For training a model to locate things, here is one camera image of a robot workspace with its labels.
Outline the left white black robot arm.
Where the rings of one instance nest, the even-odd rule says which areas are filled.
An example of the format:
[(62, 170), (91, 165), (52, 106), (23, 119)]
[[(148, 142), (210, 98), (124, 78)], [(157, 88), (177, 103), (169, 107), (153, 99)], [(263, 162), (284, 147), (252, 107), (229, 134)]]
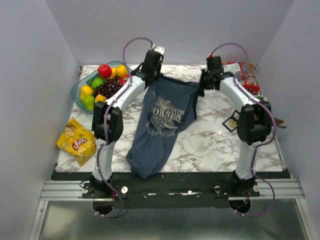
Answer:
[(144, 61), (129, 74), (129, 80), (111, 99), (99, 101), (94, 107), (92, 130), (96, 139), (103, 140), (97, 150), (95, 170), (89, 179), (88, 192), (99, 198), (111, 197), (114, 190), (108, 180), (112, 176), (112, 160), (116, 142), (123, 133), (123, 111), (147, 87), (160, 78), (165, 48), (148, 50)]

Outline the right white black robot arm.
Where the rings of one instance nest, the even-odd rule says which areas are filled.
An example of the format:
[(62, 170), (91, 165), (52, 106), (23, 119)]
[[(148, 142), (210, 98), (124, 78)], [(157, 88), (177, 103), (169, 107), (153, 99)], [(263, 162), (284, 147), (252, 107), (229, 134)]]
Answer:
[(198, 88), (217, 90), (226, 95), (239, 112), (237, 135), (241, 141), (238, 164), (232, 173), (230, 191), (241, 196), (255, 185), (257, 146), (272, 130), (271, 105), (252, 96), (231, 72), (224, 72), (220, 56), (209, 55), (201, 70)]

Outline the blue printed tank top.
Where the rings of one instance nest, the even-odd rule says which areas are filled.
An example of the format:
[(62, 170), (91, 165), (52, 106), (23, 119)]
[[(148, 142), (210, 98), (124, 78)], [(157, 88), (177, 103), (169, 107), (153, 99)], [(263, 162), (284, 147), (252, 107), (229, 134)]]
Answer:
[(197, 119), (198, 83), (161, 77), (144, 96), (142, 112), (126, 160), (146, 179), (166, 164), (178, 134)]

